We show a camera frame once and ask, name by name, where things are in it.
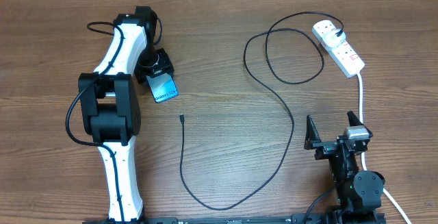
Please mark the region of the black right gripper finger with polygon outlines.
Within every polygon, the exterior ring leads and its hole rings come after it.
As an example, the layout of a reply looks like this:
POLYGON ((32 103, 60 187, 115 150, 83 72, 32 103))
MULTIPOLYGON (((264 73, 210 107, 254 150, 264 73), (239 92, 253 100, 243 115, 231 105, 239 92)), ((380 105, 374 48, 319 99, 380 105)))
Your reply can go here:
POLYGON ((356 116, 356 114, 353 111, 348 111, 347 116, 348 116, 349 125, 351 127, 363 125, 363 123, 359 120, 359 118, 356 116))
POLYGON ((307 115, 304 149, 306 150, 315 149, 315 145, 321 142, 322 140, 315 127, 313 119, 311 118, 310 115, 307 115))

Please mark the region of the blue Samsung Galaxy phone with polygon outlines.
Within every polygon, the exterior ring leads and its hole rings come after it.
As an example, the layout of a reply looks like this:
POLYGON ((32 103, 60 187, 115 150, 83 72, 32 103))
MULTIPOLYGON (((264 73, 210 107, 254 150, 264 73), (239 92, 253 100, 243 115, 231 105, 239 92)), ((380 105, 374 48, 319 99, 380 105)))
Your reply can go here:
POLYGON ((156 103, 162 103, 179 95, 177 86, 168 73, 157 77, 147 76, 146 79, 156 103))

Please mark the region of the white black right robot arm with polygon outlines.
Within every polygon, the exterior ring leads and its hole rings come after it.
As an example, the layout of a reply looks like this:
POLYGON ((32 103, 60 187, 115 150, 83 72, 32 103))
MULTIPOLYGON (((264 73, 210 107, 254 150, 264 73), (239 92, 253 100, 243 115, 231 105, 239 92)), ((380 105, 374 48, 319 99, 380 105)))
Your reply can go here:
POLYGON ((349 126, 334 141, 324 142, 313 119, 307 116, 304 149, 314 150, 316 160, 328 160, 334 186, 322 193, 308 208, 304 223, 385 223, 385 215, 376 210, 381 207, 385 178, 376 171, 360 170, 356 156, 368 150, 372 132, 347 112, 349 126), (332 191, 337 193, 338 204, 325 213, 310 216, 315 204, 332 191))

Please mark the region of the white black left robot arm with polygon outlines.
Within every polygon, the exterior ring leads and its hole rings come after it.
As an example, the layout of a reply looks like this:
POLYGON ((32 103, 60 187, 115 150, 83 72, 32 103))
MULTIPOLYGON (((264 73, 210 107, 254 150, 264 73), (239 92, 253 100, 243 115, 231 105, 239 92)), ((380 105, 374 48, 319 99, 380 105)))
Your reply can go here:
POLYGON ((150 88, 156 103, 179 93, 174 67, 164 49, 157 48, 162 22, 149 6, 138 6, 132 14, 119 14, 112 22, 112 42, 92 73, 78 79, 78 95, 66 114, 70 129, 74 107, 81 106, 88 144, 97 147, 103 159, 109 191, 109 213, 104 223, 145 223, 144 203, 136 177, 135 143, 141 127, 136 85, 150 88))

